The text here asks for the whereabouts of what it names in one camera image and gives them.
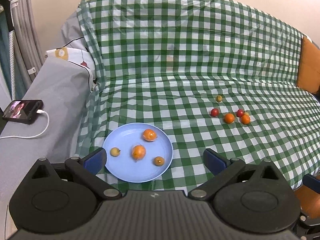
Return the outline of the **white patterned pillow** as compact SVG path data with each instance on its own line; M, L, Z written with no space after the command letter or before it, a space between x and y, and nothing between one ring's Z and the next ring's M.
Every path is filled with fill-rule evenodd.
M66 60L82 67L86 67L96 79L95 63L89 52L82 49L62 47L46 51L45 57L57 57L58 59Z

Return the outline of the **tan round fruit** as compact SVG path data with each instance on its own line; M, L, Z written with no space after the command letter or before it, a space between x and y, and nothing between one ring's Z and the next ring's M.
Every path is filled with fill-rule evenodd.
M163 166L164 163L165 163L165 159L163 157L155 157L154 160L153 160L153 163L156 166Z

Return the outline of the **wrapped orange fruit centre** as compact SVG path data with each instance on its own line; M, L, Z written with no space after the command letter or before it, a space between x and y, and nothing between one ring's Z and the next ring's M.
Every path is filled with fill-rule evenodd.
M135 161L142 160L146 155L146 149L143 145L136 145L131 150L131 157Z

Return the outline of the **small green-yellow fruit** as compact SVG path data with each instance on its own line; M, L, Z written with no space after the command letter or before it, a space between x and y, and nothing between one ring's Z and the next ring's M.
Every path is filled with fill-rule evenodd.
M221 101L222 101L222 96L221 96L221 95L218 95L218 96L216 97L216 101L217 101L217 102L221 102Z

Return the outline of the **orange tomato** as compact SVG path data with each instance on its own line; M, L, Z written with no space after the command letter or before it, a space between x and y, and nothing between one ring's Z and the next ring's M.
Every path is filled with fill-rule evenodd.
M244 125L247 125L251 122L251 119L250 119L250 116L249 115L246 115L244 114L241 118L240 118L240 121L242 124Z
M233 113L227 113L227 114L225 114L223 120L226 124L232 124L235 120L235 116Z

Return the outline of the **wrapped orange fruit back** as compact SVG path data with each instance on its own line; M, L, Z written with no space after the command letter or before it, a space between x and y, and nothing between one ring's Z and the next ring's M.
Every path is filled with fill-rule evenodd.
M153 142L157 139L157 133L152 129L146 129L143 132L143 139L148 142Z

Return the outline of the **grey sofa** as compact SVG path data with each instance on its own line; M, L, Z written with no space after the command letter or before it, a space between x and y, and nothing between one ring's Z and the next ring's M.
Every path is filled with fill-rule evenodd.
M73 13L62 25L62 47L88 51ZM43 110L31 125L9 122L1 139L1 203L8 202L29 168L39 158L63 162L75 152L86 100L95 89L92 73L75 63L47 57L25 99L40 99Z

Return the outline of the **black smartphone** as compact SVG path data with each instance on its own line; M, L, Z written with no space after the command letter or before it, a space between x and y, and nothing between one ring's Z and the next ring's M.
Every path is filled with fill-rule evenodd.
M2 119L30 125L36 120L37 111L42 108L42 100L15 100L6 107Z

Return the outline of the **grey curtain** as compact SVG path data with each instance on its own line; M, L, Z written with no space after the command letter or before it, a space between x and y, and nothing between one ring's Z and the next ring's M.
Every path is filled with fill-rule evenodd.
M11 15L15 27L15 88L21 99L29 89L44 62L35 29L31 0L11 0Z

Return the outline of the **red cherry tomato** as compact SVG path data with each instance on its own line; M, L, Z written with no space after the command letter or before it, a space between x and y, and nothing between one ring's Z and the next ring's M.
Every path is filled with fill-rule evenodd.
M238 111L237 111L237 113L236 113L236 116L237 117L242 117L244 115L244 110L243 109L239 109Z
M219 111L217 108L214 108L214 109L212 109L212 110L210 111L210 115L211 115L212 117L218 116L219 113L220 113L220 111Z

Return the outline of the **green white checkered cloth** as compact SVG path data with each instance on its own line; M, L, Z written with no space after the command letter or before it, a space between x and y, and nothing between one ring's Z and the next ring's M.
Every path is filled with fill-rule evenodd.
M293 189L319 172L319 102L296 85L304 36L296 28L231 0L82 0L76 15L97 77L77 155L132 122L159 127L174 147L152 182L103 170L104 181L121 191L189 191L212 177L206 148L249 164L270 159Z

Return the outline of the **wrapped orange fruit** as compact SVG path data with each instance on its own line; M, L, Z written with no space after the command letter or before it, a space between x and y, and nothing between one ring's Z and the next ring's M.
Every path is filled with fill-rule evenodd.
M148 142L153 142L157 139L157 133L152 129L146 129L143 132L143 139Z
M131 157L135 161L142 160L146 155L146 149L143 145L136 145L131 150Z

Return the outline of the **orange cushion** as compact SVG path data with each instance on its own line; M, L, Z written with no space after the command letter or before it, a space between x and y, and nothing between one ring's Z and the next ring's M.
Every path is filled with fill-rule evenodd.
M319 69L319 49L304 36L298 67L297 87L311 94L319 94Z

